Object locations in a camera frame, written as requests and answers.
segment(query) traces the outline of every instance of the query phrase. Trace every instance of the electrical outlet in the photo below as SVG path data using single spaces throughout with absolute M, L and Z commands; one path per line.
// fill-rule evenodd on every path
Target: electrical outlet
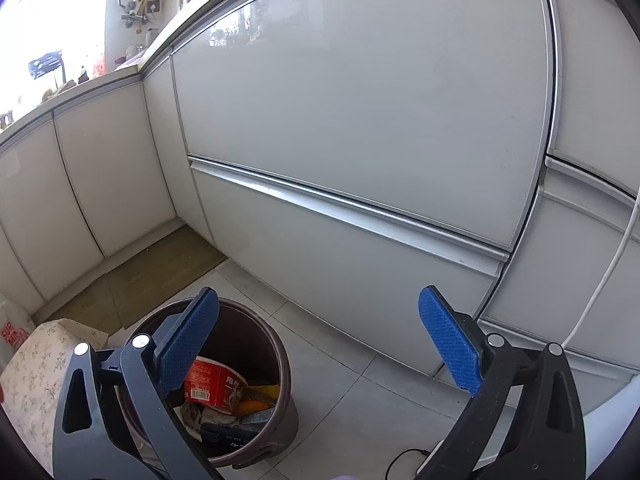
M 146 3 L 146 13 L 160 12 L 160 0 L 150 0 Z

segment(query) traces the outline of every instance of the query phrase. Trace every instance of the white cabinet door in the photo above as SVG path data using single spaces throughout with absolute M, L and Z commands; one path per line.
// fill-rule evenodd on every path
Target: white cabinet door
M 636 192 L 640 43 L 610 0 L 556 0 L 562 55 L 553 153 Z
M 536 341 L 511 330 L 505 330 L 492 323 L 480 320 L 478 325 L 485 334 L 492 332 L 502 334 L 512 346 L 533 348 L 535 350 L 540 350 L 545 346 L 545 343 L 541 341 Z M 633 376 L 630 370 L 598 362 L 571 352 L 567 353 L 567 360 L 574 375 L 575 387 L 578 390 L 583 415 L 595 410 L 607 399 L 618 393 Z M 455 382 L 446 367 L 438 373 L 438 379 L 455 386 Z M 507 405 L 517 406 L 521 392 L 522 386 L 514 386 L 507 397 Z
M 171 62 L 162 63 L 145 78 L 143 85 L 151 133 L 175 211 L 201 236 L 213 242 L 187 160 L 175 105 Z
M 51 121 L 0 155 L 0 218 L 46 300 L 102 260 L 69 186 Z
M 194 162 L 205 214 L 222 250 L 316 316 L 400 362 L 440 361 L 418 316 L 435 284 L 473 314 L 500 262 L 465 246 L 336 202 Z
M 541 0 L 255 0 L 174 68 L 190 153 L 517 234 L 546 136 Z
M 571 332 L 587 305 L 631 212 L 625 203 L 581 182 L 585 173 L 573 171 L 578 178 L 547 170 L 521 245 L 485 311 L 491 319 L 556 342 Z M 638 235 L 640 228 L 570 343 L 635 368 L 640 368 Z
M 28 314 L 36 312 L 44 300 L 24 272 L 9 241 L 0 229 L 0 292 Z
M 175 216 L 141 83 L 91 99 L 55 121 L 69 178 L 105 255 Z

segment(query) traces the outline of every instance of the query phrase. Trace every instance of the silver screw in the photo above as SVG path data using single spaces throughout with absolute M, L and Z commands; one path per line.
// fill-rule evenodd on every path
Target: silver screw
M 89 351 L 89 343 L 81 342 L 74 348 L 74 354 L 84 355 Z
M 551 343 L 549 345 L 549 351 L 553 355 L 562 355 L 562 347 L 558 343 Z
M 135 336 L 135 338 L 133 338 L 131 344 L 136 348 L 144 348 L 149 344 L 149 336 L 147 334 L 137 335 Z
M 489 334 L 489 337 L 486 340 L 491 346 L 495 346 L 496 348 L 500 348 L 504 345 L 504 338 L 500 334 Z

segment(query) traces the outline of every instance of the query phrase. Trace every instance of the black cable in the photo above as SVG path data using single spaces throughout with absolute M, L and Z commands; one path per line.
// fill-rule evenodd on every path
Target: black cable
M 431 454 L 431 451 L 427 451 L 426 449 L 417 449 L 416 447 L 412 447 L 411 449 L 405 449 L 402 453 L 400 453 L 398 456 L 396 456 L 391 461 L 391 464 L 389 464 L 389 467 L 386 468 L 385 480 L 388 480 L 389 471 L 391 471 L 391 466 L 396 463 L 396 460 L 398 460 L 405 453 L 409 453 L 410 451 L 417 451 L 418 453 L 422 453 L 424 456 L 429 456 Z

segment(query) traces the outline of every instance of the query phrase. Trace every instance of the red paper cup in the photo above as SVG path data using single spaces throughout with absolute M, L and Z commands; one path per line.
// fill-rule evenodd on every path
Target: red paper cup
M 184 398 L 230 415 L 246 388 L 244 377 L 222 363 L 196 357 L 184 380 Z

